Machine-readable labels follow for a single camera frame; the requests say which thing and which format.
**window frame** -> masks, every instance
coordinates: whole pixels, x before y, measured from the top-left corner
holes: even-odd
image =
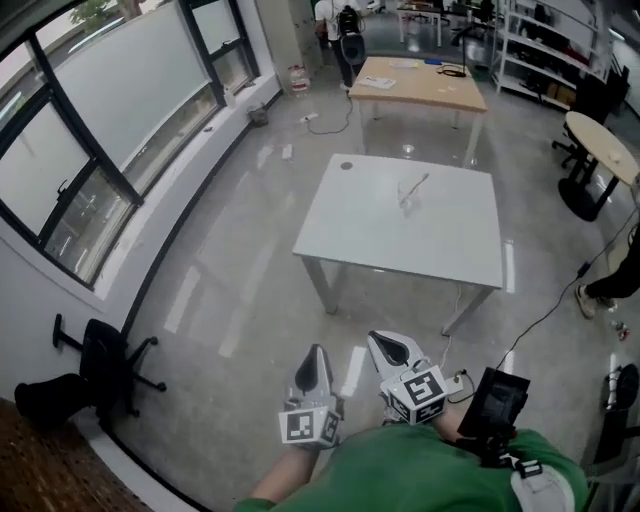
[[[104,148],[100,145],[98,140],[93,136],[88,126],[83,121],[82,117],[75,109],[71,100],[64,91],[64,88],[58,81],[51,62],[47,57],[44,49],[40,45],[37,38],[37,32],[48,25],[51,21],[57,17],[69,12],[70,9],[81,5],[86,0],[73,0],[66,3],[61,8],[55,10],[44,19],[30,26],[19,38],[8,45],[4,50],[0,52],[0,62],[8,57],[13,51],[15,51],[20,45],[25,44],[30,50],[33,64],[39,69],[44,76],[44,83],[36,89],[33,94],[26,100],[26,102],[12,115],[7,124],[0,129],[0,159],[9,150],[11,145],[20,136],[26,126],[35,118],[35,116],[47,105],[51,105],[55,112],[58,114],[66,128],[69,130],[73,138],[80,144],[88,157],[87,163],[80,169],[78,174],[74,177],[67,188],[60,193],[58,202],[52,209],[49,217],[45,221],[42,229],[39,233],[35,233],[29,227],[27,227],[20,218],[13,213],[13,211],[4,203],[0,198],[0,218],[2,218],[11,229],[16,231],[31,247],[33,247],[40,255],[46,260],[51,262],[57,269],[61,270],[64,274],[69,276],[74,281],[80,283],[83,287],[93,291],[95,283],[99,278],[100,271],[104,266],[107,258],[110,256],[113,248],[117,245],[120,236],[124,228],[127,226],[129,220],[137,209],[144,204],[144,197],[153,189],[158,180],[162,177],[165,170],[169,167],[175,156],[179,153],[171,155],[171,157],[164,163],[162,168],[157,172],[156,176],[152,179],[149,186],[146,187],[142,194],[138,193],[133,184],[126,178],[126,176],[120,172],[113,160],[108,156]],[[226,55],[235,48],[242,48],[246,62],[249,67],[250,78],[243,84],[239,90],[246,86],[247,83],[260,76],[258,64],[249,42],[249,37],[246,31],[246,27],[240,14],[240,9],[237,4],[237,0],[227,0],[234,21],[236,23],[240,38],[232,41],[228,45],[224,45],[223,48],[209,54],[196,23],[195,17],[189,5],[189,0],[174,0],[178,6],[178,12],[182,15],[185,22],[185,29],[188,35],[194,42],[196,53],[203,64],[205,71],[208,75],[208,86],[211,88],[213,96],[217,105],[212,109],[211,114],[206,117],[199,126],[204,126],[209,120],[215,116],[220,110],[227,106],[224,99],[224,88],[213,66],[214,60]],[[124,215],[124,219],[117,230],[111,236],[108,244],[108,249],[100,259],[100,262],[96,266],[96,270],[92,276],[85,280],[76,275],[72,270],[65,267],[62,263],[56,260],[46,250],[46,244],[50,240],[54,230],[59,225],[62,217],[67,212],[71,202],[77,195],[78,191],[87,182],[94,172],[102,172],[104,178],[114,188],[114,190],[122,194],[123,197],[129,201],[129,208]]]

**glass pane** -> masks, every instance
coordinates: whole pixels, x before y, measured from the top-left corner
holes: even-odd
[[[234,92],[238,91],[251,78],[244,51],[240,47],[216,59],[213,62],[213,67],[222,85]]]
[[[73,198],[45,250],[79,278],[90,281],[130,207],[96,170]]]
[[[43,83],[25,44],[0,62],[0,130]]]
[[[37,34],[120,171],[209,81],[180,16],[173,1],[88,0]]]
[[[0,199],[35,234],[89,161],[51,104],[36,114],[0,159]]]
[[[144,145],[124,175],[139,193],[144,193],[157,174],[205,123],[216,106],[207,85],[187,101]]]
[[[209,53],[218,51],[223,44],[240,39],[228,0],[192,0],[190,5]]]

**wooden table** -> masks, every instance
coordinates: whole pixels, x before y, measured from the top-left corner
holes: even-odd
[[[593,157],[593,164],[585,170],[584,176],[578,181],[578,175],[583,170],[583,159],[577,158],[569,177],[558,182],[558,190],[573,213],[583,220],[593,222],[618,182],[631,185],[640,168],[622,142],[600,123],[578,112],[567,113],[566,122],[584,151]],[[610,171],[613,178],[602,195],[594,200],[586,190],[586,186],[598,163]]]
[[[400,206],[399,184],[415,190]],[[490,174],[404,159],[333,155],[293,253],[302,258],[325,311],[338,308],[322,261],[474,285],[445,322],[453,332],[502,288],[502,244]]]
[[[418,63],[417,68],[403,69],[391,66],[393,62],[411,61]],[[473,159],[478,137],[482,130],[484,114],[487,105],[478,87],[467,69],[464,78],[451,77],[438,73],[440,66],[425,64],[418,59],[369,57],[358,77],[373,76],[377,78],[391,78],[396,81],[390,89],[376,89],[356,83],[349,92],[354,103],[354,113],[360,118],[361,140],[360,150],[366,153],[364,144],[364,125],[361,103],[373,103],[373,117],[378,118],[380,102],[412,103],[431,107],[448,108],[455,111],[454,128],[457,128],[458,113],[460,111],[475,114],[471,137],[464,157],[463,167],[469,167]]]
[[[438,33],[438,48],[442,46],[442,9],[433,7],[430,4],[422,3],[422,2],[398,2],[398,6],[396,7],[396,12],[398,13],[398,28],[400,30],[400,42],[404,43],[404,19],[405,17],[411,15],[422,14],[424,16],[429,16],[432,20],[432,23],[435,22],[437,25],[437,33]]]

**round table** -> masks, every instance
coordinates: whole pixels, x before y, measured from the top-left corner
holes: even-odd
[[[573,213],[583,220],[593,222],[618,182],[631,185],[640,168],[622,142],[600,123],[578,112],[567,113],[566,122],[573,136],[584,148],[583,151],[593,157],[593,163],[578,181],[578,175],[583,170],[583,158],[577,158],[569,177],[558,183],[558,190]],[[604,193],[594,200],[586,186],[598,163],[606,167],[613,178]]]

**tree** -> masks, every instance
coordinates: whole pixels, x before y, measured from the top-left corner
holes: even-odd
[[[132,20],[142,14],[140,3],[144,0],[117,0],[118,10],[125,21]],[[102,28],[111,18],[112,13],[108,8],[110,0],[86,0],[71,11],[71,22],[74,25],[84,23],[84,30],[92,34]]]

